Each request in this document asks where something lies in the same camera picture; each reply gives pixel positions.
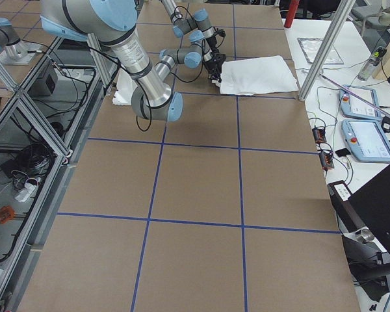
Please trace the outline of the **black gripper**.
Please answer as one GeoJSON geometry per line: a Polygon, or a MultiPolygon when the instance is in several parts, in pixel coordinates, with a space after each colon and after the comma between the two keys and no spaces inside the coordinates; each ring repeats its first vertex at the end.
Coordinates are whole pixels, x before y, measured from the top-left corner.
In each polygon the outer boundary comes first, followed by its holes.
{"type": "Polygon", "coordinates": [[[221,71],[219,67],[210,67],[207,69],[208,71],[208,79],[210,81],[221,81],[221,71]]]}
{"type": "Polygon", "coordinates": [[[226,61],[226,55],[222,53],[216,53],[214,54],[209,60],[204,61],[203,64],[206,69],[210,67],[219,67],[220,71],[222,73],[222,65],[226,61]]]}

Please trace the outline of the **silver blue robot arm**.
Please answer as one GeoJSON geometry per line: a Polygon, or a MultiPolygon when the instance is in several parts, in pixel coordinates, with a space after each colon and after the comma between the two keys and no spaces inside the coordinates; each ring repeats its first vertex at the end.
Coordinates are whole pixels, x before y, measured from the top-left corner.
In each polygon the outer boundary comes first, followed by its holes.
{"type": "Polygon", "coordinates": [[[184,64],[188,68],[205,66],[208,78],[220,82],[225,54],[219,50],[217,38],[225,38],[225,30],[214,27],[206,9],[201,9],[184,18],[174,1],[161,2],[173,24],[173,32],[177,38],[189,35],[190,46],[179,49],[166,49],[161,55],[172,57],[176,64],[184,64]]]}
{"type": "Polygon", "coordinates": [[[185,18],[174,1],[163,1],[176,37],[189,35],[190,45],[164,49],[153,64],[136,30],[138,12],[134,1],[42,1],[41,22],[45,31],[61,38],[85,42],[94,34],[111,48],[124,70],[137,84],[131,98],[134,113],[146,120],[177,121],[183,111],[183,97],[165,83],[174,66],[201,66],[212,83],[221,82],[226,56],[218,49],[217,38],[225,32],[212,25],[201,9],[185,18]]]}

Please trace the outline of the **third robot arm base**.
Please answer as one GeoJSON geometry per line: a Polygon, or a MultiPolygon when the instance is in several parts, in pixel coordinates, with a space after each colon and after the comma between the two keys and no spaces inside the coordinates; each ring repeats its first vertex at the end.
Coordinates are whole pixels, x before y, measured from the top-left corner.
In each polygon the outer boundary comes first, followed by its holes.
{"type": "Polygon", "coordinates": [[[0,61],[7,65],[28,65],[34,57],[6,18],[0,18],[0,61]]]}

